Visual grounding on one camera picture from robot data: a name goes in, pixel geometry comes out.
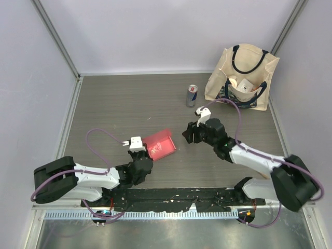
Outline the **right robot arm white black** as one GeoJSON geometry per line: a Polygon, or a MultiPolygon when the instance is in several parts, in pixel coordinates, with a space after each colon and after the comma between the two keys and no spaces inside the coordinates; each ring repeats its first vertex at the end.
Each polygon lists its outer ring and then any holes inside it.
{"type": "Polygon", "coordinates": [[[189,144],[205,142],[212,146],[221,160],[270,176],[269,180],[251,178],[237,189],[234,198],[238,204],[245,205],[256,198],[270,199],[297,212],[319,191],[318,184],[309,176],[306,165],[298,156],[276,157],[237,142],[217,118],[205,123],[190,122],[182,135],[189,144]]]}

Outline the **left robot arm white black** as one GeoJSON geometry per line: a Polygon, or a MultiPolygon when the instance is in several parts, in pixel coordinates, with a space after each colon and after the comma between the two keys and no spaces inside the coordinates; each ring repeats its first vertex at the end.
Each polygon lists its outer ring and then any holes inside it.
{"type": "Polygon", "coordinates": [[[94,168],[65,156],[34,170],[35,191],[31,201],[46,204],[61,198],[84,199],[100,207],[110,202],[113,189],[128,189],[145,181],[153,169],[148,152],[128,151],[132,161],[116,167],[94,168]]]}

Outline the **clear plastic wrapper scrap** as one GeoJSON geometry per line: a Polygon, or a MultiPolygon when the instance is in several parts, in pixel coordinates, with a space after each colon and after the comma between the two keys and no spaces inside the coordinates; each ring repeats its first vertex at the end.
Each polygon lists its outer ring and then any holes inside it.
{"type": "Polygon", "coordinates": [[[157,144],[155,146],[152,147],[151,149],[151,153],[152,154],[155,154],[155,153],[158,153],[162,150],[162,146],[160,144],[157,144]]]}

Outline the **pink paper box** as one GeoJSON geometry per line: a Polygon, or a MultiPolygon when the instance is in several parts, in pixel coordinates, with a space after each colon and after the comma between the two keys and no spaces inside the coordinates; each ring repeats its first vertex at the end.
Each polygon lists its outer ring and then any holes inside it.
{"type": "Polygon", "coordinates": [[[176,152],[170,129],[163,129],[153,135],[143,138],[142,141],[146,144],[148,154],[153,161],[160,160],[176,152]]]}

